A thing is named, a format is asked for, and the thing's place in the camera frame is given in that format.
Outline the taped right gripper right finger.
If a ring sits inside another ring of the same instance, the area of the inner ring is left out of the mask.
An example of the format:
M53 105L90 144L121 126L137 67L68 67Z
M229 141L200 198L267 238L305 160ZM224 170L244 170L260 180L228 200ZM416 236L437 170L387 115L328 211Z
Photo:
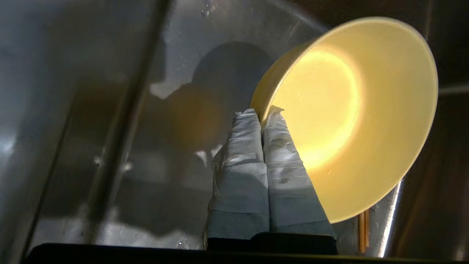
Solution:
M270 108L262 138L271 231L335 239L282 112L280 107Z

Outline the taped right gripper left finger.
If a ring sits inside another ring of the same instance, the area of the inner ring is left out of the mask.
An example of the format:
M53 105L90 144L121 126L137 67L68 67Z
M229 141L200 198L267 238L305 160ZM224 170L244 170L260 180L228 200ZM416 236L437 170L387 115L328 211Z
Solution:
M270 229L267 165L255 110L237 112L213 159L204 238L248 240Z

